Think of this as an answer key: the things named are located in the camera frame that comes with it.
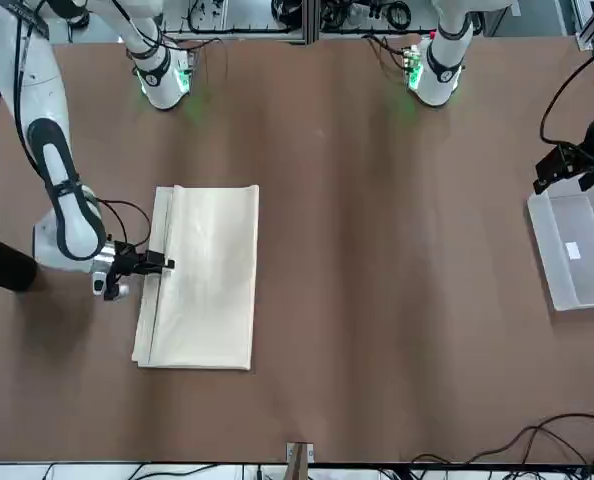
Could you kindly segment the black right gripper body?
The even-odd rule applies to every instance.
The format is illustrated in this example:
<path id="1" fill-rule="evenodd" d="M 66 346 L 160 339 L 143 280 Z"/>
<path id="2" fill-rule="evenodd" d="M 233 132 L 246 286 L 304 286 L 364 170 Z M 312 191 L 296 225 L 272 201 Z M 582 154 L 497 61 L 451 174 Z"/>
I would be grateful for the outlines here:
<path id="1" fill-rule="evenodd" d="M 135 245 L 126 242 L 114 243 L 114 256 L 111 270 L 115 274 L 143 274 L 144 257 Z"/>

